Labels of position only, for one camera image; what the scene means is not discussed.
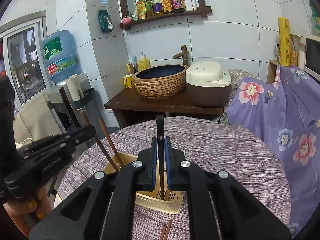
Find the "left hand orange glove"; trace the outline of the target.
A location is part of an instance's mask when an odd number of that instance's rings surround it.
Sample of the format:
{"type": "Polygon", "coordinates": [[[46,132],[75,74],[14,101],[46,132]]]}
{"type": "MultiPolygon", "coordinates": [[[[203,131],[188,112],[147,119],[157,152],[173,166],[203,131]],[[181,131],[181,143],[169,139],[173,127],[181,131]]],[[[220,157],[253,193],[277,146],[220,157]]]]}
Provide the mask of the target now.
{"type": "Polygon", "coordinates": [[[25,200],[10,200],[4,203],[3,207],[20,232],[27,238],[29,238],[31,229],[22,215],[34,212],[37,218],[42,220],[52,210],[48,199],[48,191],[45,186],[38,189],[35,197],[30,197],[25,200]]]}

